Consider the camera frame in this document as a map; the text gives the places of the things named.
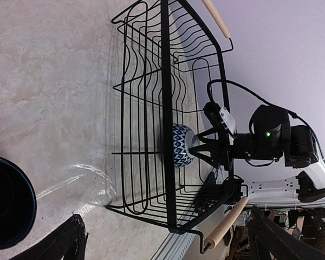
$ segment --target wire rack tier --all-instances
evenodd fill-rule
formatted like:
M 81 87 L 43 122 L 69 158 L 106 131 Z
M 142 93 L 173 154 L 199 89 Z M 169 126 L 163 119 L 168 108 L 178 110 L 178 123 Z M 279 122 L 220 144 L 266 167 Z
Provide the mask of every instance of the wire rack tier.
M 204 131 L 196 71 L 225 79 L 222 51 L 186 0 L 137 1 L 112 19 L 122 35 L 120 151 L 122 204 L 106 208 L 171 232 L 192 230 L 228 198 L 200 193 L 212 169 L 199 159 L 175 169 L 173 124 Z M 216 63 L 208 57 L 215 56 Z M 224 106 L 229 108 L 226 83 Z

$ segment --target black round container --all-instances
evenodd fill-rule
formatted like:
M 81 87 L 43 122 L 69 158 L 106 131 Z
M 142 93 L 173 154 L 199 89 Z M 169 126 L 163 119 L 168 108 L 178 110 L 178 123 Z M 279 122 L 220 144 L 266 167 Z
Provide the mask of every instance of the black round container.
M 36 217 L 36 196 L 24 172 L 0 158 L 0 249 L 10 248 L 28 235 Z

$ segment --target floor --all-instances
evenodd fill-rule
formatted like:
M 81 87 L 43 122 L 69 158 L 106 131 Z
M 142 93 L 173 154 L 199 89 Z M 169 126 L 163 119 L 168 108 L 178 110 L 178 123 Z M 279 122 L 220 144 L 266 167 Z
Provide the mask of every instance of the floor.
M 117 119 L 122 42 L 111 18 L 131 0 L 0 1 L 0 157 L 31 180 L 35 226 L 8 259 L 72 213 L 86 259 L 150 259 L 168 234 L 106 210 L 120 199 Z

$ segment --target black bowl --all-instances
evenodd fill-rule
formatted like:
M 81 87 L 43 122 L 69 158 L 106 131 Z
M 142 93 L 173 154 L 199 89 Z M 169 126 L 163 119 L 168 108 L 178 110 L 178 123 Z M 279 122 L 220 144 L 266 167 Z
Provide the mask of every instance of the black bowl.
M 24 172 L 0 158 L 0 249 L 24 240 L 36 218 L 36 196 Z

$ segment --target white wall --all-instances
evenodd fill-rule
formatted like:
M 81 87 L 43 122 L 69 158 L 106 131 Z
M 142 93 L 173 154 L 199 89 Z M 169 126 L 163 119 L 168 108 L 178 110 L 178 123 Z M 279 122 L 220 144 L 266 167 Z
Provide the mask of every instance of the white wall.
M 325 154 L 325 1 L 213 1 L 235 45 L 234 51 L 224 54 L 227 79 L 297 112 L 317 133 Z M 188 2 L 226 49 L 228 42 L 201 0 Z M 198 79 L 198 98 L 203 103 L 205 80 Z M 233 86 L 229 93 L 238 130 L 248 132 L 248 121 L 260 102 Z M 281 159 L 265 168 L 236 161 L 235 173 L 249 180 L 264 180 L 286 178 L 299 171 L 285 168 Z

